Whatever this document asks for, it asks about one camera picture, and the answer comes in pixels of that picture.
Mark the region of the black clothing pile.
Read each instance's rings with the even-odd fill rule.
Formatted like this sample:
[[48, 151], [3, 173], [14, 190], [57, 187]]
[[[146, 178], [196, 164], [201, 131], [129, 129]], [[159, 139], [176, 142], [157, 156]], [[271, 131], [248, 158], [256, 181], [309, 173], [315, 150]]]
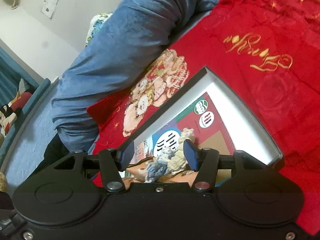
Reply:
[[69, 154], [69, 150], [62, 143], [58, 134], [56, 134], [48, 144], [44, 153], [44, 165], [50, 166], [56, 161]]

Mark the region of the floral pillow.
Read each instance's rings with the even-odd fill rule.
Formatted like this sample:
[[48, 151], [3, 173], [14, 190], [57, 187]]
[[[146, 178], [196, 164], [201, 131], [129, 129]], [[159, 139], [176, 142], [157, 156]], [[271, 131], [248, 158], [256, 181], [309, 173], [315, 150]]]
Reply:
[[89, 42], [93, 39], [93, 37], [100, 31], [102, 25], [113, 15], [113, 13], [101, 13], [95, 15], [89, 24], [89, 30], [86, 37], [85, 46], [89, 44]]

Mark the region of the black shallow cardboard box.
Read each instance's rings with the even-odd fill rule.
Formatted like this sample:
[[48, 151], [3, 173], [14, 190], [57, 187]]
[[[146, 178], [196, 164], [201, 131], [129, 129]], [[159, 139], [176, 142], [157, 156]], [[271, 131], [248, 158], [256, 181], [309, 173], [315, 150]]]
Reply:
[[129, 97], [123, 134], [130, 155], [120, 170], [130, 182], [192, 183], [197, 173], [184, 156], [190, 140], [221, 155], [244, 151], [265, 165], [283, 154], [247, 106], [203, 68], [174, 95], [172, 77], [142, 79]]

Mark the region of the red embroidered blanket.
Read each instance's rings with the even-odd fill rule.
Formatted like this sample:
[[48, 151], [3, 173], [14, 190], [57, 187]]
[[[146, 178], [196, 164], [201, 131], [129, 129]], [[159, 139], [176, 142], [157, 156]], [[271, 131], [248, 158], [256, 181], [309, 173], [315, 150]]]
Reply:
[[319, 0], [220, 0], [131, 89], [88, 108], [94, 153], [118, 147], [203, 66], [249, 107], [304, 192], [298, 224], [319, 231]]

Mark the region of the blue bed sheet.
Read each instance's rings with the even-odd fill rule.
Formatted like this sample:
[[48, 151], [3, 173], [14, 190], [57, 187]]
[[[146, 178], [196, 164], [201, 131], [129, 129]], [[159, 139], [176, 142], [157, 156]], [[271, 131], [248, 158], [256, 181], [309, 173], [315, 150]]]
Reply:
[[12, 196], [15, 189], [23, 183], [43, 160], [47, 145], [56, 135], [52, 122], [51, 100], [60, 80], [56, 79], [42, 96], [35, 109], [28, 115], [14, 148], [7, 155], [2, 172], [6, 176], [7, 193]]

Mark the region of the colourful booklet in box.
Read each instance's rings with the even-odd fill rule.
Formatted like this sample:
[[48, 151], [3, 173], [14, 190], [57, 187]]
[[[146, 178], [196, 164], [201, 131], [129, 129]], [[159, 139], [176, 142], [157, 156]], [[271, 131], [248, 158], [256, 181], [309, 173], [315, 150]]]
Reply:
[[[147, 165], [160, 155], [165, 146], [176, 150], [178, 137], [184, 128], [194, 130], [195, 142], [193, 143], [198, 148], [212, 148], [223, 155], [231, 155], [235, 151], [231, 136], [215, 105], [208, 93], [203, 93], [167, 124], [135, 147], [135, 154], [125, 176], [135, 182], [145, 183]], [[187, 164], [183, 172], [161, 183], [192, 184], [196, 175], [197, 172], [192, 171]]]

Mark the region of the stuffed toy on shelf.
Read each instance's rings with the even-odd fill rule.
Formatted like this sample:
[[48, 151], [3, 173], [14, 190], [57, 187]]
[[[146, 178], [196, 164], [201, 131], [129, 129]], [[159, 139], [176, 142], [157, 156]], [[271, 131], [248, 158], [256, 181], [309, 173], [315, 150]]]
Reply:
[[16, 96], [8, 104], [1, 106], [1, 135], [3, 137], [7, 136], [33, 92], [33, 87], [30, 87], [24, 79], [20, 79]]

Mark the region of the cream blue knitted scrunchie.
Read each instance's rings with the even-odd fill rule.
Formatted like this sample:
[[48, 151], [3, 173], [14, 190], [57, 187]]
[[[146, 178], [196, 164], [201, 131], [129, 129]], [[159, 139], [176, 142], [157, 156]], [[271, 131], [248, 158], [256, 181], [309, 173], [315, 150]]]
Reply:
[[164, 182], [186, 169], [187, 160], [183, 152], [183, 145], [186, 140], [195, 142], [195, 134], [192, 128], [183, 129], [181, 135], [178, 137], [178, 147], [176, 150], [165, 146], [165, 148], [161, 150], [160, 155], [147, 165], [145, 175], [146, 183]]

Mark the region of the blue rolled duvet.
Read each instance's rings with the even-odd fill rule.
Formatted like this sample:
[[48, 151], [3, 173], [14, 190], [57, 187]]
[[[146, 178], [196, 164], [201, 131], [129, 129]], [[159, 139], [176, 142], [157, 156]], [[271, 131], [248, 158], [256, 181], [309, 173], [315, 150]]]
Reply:
[[87, 107], [129, 87], [197, 14], [219, 0], [123, 0], [63, 73], [52, 99], [53, 125], [69, 150], [87, 151], [98, 136]]

